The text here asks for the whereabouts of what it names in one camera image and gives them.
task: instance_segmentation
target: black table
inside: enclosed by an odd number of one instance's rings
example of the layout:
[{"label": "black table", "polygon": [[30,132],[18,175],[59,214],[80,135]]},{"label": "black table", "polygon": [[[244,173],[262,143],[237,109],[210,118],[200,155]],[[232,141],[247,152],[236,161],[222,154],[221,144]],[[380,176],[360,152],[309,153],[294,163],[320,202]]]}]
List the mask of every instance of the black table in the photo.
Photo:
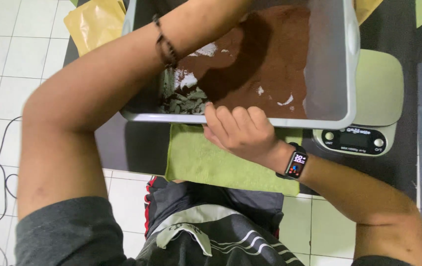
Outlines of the black table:
[{"label": "black table", "polygon": [[[389,53],[404,72],[404,106],[397,124],[392,149],[385,155],[349,157],[328,153],[316,146],[311,130],[304,130],[303,146],[322,158],[350,166],[405,192],[416,199],[417,161],[417,75],[415,52],[415,0],[386,0],[361,26],[361,48]],[[78,57],[72,39],[65,65]],[[96,141],[104,168],[162,176],[167,167],[170,125],[131,122],[119,113],[96,131]],[[316,193],[301,186],[301,192]]]}]

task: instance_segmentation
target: smartwatch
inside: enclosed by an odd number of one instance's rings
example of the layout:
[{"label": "smartwatch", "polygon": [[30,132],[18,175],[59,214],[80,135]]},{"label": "smartwatch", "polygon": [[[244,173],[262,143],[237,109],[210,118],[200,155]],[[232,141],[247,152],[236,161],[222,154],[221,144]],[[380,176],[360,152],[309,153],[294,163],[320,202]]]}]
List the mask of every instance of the smartwatch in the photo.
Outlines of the smartwatch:
[{"label": "smartwatch", "polygon": [[289,179],[289,180],[298,180],[300,178],[303,169],[305,168],[306,160],[308,155],[303,147],[298,145],[295,142],[289,143],[291,146],[295,147],[295,151],[291,154],[290,162],[288,162],[285,174],[281,175],[275,173],[279,178]]}]

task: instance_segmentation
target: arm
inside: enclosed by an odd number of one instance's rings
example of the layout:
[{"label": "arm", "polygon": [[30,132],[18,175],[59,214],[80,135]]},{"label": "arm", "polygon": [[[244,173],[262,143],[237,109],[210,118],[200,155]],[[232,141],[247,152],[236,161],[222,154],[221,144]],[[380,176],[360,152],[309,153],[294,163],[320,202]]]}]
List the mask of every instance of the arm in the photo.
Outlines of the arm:
[{"label": "arm", "polygon": [[[257,108],[232,111],[208,104],[204,135],[246,160],[284,173],[294,147],[275,137]],[[309,154],[299,182],[325,197],[357,223],[354,258],[381,255],[422,266],[422,219],[416,205],[390,185],[346,166]]]},{"label": "arm", "polygon": [[[161,18],[179,57],[237,24],[250,0],[190,0]],[[18,184],[20,219],[49,204],[107,197],[94,131],[164,70],[153,23],[89,52],[26,102]]]}]

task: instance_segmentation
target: gray t-shirt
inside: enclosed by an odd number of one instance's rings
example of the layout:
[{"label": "gray t-shirt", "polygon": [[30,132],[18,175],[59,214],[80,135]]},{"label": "gray t-shirt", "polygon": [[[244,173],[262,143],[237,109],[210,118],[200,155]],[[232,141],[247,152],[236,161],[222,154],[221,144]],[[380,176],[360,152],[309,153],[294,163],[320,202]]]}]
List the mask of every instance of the gray t-shirt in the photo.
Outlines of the gray t-shirt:
[{"label": "gray t-shirt", "polygon": [[[247,217],[213,204],[170,215],[135,259],[125,257],[121,228],[108,200],[101,197],[75,198],[37,210],[19,222],[16,234],[21,266],[303,265]],[[352,265],[409,266],[381,256],[361,257]]]}]

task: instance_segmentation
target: brown powder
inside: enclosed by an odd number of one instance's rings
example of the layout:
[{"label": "brown powder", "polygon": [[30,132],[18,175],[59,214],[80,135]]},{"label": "brown powder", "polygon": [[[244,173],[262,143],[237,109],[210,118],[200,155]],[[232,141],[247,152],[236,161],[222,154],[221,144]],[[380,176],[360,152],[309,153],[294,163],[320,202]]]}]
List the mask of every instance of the brown powder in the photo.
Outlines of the brown powder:
[{"label": "brown powder", "polygon": [[216,106],[258,106],[267,117],[305,119],[308,23],[309,10],[302,6],[250,13],[214,42],[214,56],[187,56],[179,62],[178,68],[193,73],[198,82],[176,93],[187,96],[198,87]]}]

